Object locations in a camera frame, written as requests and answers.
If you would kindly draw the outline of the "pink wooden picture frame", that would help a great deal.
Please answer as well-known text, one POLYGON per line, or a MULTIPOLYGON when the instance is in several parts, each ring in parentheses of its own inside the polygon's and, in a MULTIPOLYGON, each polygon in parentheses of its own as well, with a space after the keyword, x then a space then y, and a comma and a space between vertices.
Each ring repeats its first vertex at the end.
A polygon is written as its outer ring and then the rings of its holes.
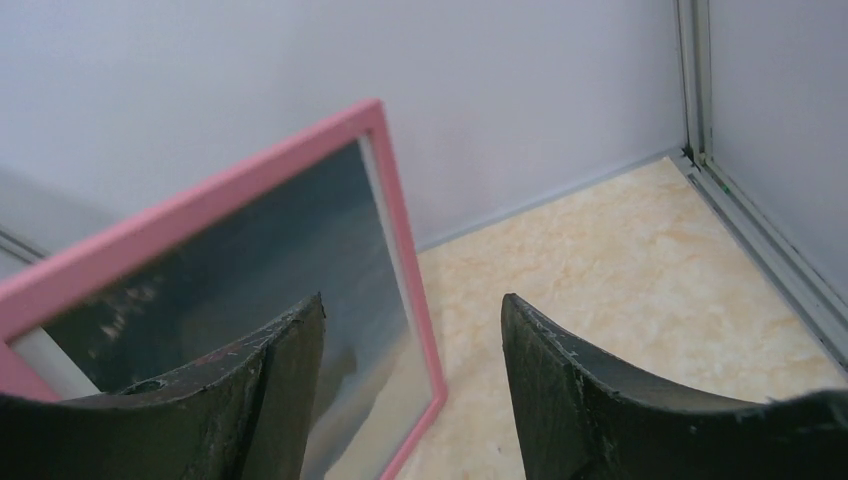
POLYGON ((118 279, 131 274, 256 198, 260 192, 349 142, 366 136, 384 162, 389 197, 404 242, 405 266, 417 292, 419 334, 428 353, 436 397, 424 414, 424 428, 407 444, 405 461, 438 416, 447 387, 424 295, 404 195, 383 104, 359 103, 246 159, 227 171, 132 218, 113 225, 51 256, 29 252, 15 237, 3 234, 2 249, 22 256, 26 268, 1 284, 1 398, 13 395, 46 403, 64 401, 23 357, 14 352, 16 339, 46 326, 63 312, 118 279))

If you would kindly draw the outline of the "blue landscape photo print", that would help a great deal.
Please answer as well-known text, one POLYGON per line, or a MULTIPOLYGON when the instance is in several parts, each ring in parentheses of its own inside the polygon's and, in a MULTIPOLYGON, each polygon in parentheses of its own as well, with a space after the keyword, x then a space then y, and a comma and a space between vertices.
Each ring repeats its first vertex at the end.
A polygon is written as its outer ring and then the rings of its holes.
POLYGON ((63 400, 115 393, 311 295, 324 347, 302 477, 390 479, 435 400, 384 162, 361 136, 12 348, 63 400))

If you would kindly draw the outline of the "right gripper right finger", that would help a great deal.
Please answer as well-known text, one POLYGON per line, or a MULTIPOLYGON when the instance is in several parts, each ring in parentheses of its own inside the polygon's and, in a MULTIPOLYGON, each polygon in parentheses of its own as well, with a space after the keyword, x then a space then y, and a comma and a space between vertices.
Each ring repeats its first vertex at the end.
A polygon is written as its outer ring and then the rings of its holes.
POLYGON ((511 403, 529 479, 843 479, 847 394, 767 403, 694 389, 502 301, 511 403))

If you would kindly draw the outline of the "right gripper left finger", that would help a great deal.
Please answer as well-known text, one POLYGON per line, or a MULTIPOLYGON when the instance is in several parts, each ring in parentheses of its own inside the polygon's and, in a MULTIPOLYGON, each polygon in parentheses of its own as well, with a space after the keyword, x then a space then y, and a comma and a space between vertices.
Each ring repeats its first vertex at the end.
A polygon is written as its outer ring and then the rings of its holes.
POLYGON ((114 394, 1 398, 5 479, 296 479, 325 313, 303 299, 253 333, 114 394))

